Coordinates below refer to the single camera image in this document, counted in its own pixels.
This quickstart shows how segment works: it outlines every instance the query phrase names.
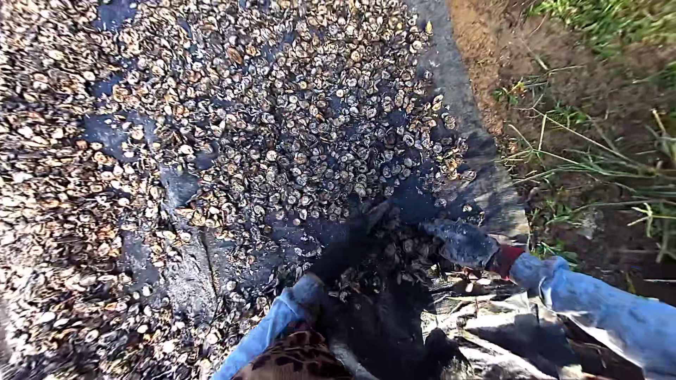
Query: ground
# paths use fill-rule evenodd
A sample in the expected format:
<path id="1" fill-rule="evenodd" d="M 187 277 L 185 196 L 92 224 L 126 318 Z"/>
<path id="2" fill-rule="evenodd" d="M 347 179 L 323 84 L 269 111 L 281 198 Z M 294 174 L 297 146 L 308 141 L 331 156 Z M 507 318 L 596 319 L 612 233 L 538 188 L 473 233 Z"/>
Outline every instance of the ground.
<path id="1" fill-rule="evenodd" d="M 647 281 L 674 279 L 676 265 L 666 255 L 656 262 L 660 244 L 646 236 L 643 222 L 627 226 L 642 216 L 631 209 L 643 208 L 641 200 L 669 201 L 668 194 L 637 198 L 632 190 L 664 183 L 655 176 L 642 182 L 593 170 L 559 170 L 568 162 L 553 156 L 578 163 L 594 149 L 617 156 L 574 135 L 561 127 L 564 124 L 617 148 L 642 167 L 671 169 L 669 157 L 657 151 L 647 128 L 658 130 L 658 116 L 669 131 L 668 112 L 673 112 L 670 107 L 676 99 L 669 64 L 676 57 L 676 45 L 647 39 L 621 47 L 601 45 L 594 40 L 597 36 L 571 30 L 576 20 L 564 18 L 566 25 L 553 12 L 535 14 L 537 3 L 448 1 L 454 37 L 483 123 L 496 137 L 527 205 L 531 249 L 536 254 L 561 254 L 576 263 L 577 270 L 676 304 L 676 285 Z M 597 21 L 587 28 L 601 24 Z M 539 175 L 546 170 L 557 173 Z M 578 209 L 619 202 L 623 204 Z"/>

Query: dirt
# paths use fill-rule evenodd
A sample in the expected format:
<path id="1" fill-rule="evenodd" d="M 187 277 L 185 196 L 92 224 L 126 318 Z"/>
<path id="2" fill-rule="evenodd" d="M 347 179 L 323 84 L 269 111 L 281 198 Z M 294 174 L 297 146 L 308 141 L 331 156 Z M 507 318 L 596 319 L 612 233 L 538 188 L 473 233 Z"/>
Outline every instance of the dirt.
<path id="1" fill-rule="evenodd" d="M 541 119 L 508 107 L 496 100 L 497 89 L 510 89 L 521 78 L 555 69 L 548 76 L 549 92 L 563 104 L 590 115 L 598 128 L 623 149 L 654 149 L 646 126 L 654 125 L 652 109 L 669 110 L 676 91 L 647 80 L 676 59 L 676 46 L 632 45 L 619 58 L 603 62 L 583 44 L 580 34 L 566 30 L 555 20 L 525 16 L 525 8 L 514 1 L 448 0 L 454 37 L 468 68 L 470 81 L 485 128 L 505 152 L 514 153 L 515 126 L 528 140 L 538 141 Z M 521 97 L 518 108 L 527 98 Z M 600 140 L 595 130 L 585 135 Z M 562 152 L 581 149 L 582 140 L 569 133 L 547 130 L 543 149 Z M 646 158 L 654 164 L 664 158 Z M 524 175 L 533 168 L 520 165 L 514 172 Z M 527 185 L 520 188 L 527 208 L 540 208 L 545 199 L 558 197 L 571 207 L 591 201 L 624 201 L 629 194 L 617 186 L 583 175 L 562 176 L 556 195 L 551 188 Z M 565 225 L 536 232 L 565 242 L 568 251 L 579 255 L 579 270 L 646 297 L 676 305 L 676 284 L 646 279 L 674 279 L 676 264 L 655 263 L 657 243 L 646 237 L 642 223 L 628 227 L 639 216 L 632 211 L 600 208 L 585 216 L 584 233 Z"/>

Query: person's arm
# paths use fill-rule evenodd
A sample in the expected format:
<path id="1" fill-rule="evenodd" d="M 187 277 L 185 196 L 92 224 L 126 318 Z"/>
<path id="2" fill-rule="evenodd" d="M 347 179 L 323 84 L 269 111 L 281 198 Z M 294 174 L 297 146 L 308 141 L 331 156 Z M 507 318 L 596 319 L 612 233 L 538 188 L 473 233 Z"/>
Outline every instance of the person's arm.
<path id="1" fill-rule="evenodd" d="M 289 323 L 297 321 L 314 322 L 316 308 L 324 293 L 324 283 L 312 273 L 301 277 L 293 286 L 285 288 L 275 298 L 270 312 L 239 342 L 223 362 L 212 380 L 230 380 L 263 353 Z"/>
<path id="2" fill-rule="evenodd" d="M 547 307 L 640 366 L 647 379 L 676 378 L 676 308 L 571 272 L 561 257 L 507 256 L 510 279 Z"/>
<path id="3" fill-rule="evenodd" d="M 389 209 L 387 202 L 373 208 L 363 218 L 345 226 L 345 239 L 327 247 L 308 272 L 291 288 L 286 288 L 270 307 L 270 312 L 254 327 L 225 358 L 212 380 L 230 380 L 240 369 L 262 354 L 289 325 L 304 321 L 310 324 L 324 297 L 324 284 L 337 280 L 347 268 L 359 263 L 370 252 L 373 242 L 367 237 L 371 227 Z"/>
<path id="4" fill-rule="evenodd" d="M 676 308 L 571 272 L 563 258 L 540 260 L 521 248 L 501 247 L 471 224 L 436 219 L 420 226 L 444 242 L 442 256 L 537 292 L 547 307 L 643 368 L 647 379 L 676 378 Z"/>

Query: gloved hand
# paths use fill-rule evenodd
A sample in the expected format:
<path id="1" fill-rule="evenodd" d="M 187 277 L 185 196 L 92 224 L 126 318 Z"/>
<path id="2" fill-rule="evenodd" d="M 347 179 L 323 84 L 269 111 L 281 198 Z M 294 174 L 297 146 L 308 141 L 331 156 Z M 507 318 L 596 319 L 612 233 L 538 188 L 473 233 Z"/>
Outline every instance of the gloved hand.
<path id="1" fill-rule="evenodd" d="M 500 245 L 497 240 L 471 224 L 435 219 L 420 225 L 443 242 L 441 255 L 472 269 L 490 270 L 507 278 L 514 261 L 524 252 L 519 247 Z"/>

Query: pile of oyster shells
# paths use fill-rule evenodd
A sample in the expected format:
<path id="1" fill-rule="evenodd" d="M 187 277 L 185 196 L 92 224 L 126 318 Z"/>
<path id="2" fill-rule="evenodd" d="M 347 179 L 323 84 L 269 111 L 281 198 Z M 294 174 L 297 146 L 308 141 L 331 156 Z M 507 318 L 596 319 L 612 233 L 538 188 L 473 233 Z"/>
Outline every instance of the pile of oyster shells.
<path id="1" fill-rule="evenodd" d="M 471 181 L 456 172 L 455 119 L 417 68 L 432 38 L 402 0 L 3 1 L 7 376 L 206 379 L 279 291 L 207 273 L 215 313 L 178 315 L 120 269 L 129 234 L 161 281 L 204 231 L 235 247 L 225 260 L 244 278 L 252 252 L 283 245 L 274 223 L 340 223 L 409 179 L 431 193 Z M 273 277 L 321 255 L 304 239 L 316 248 Z M 429 249 L 400 243 L 385 252 L 395 263 Z M 429 266 L 407 260 L 400 277 L 424 281 Z"/>

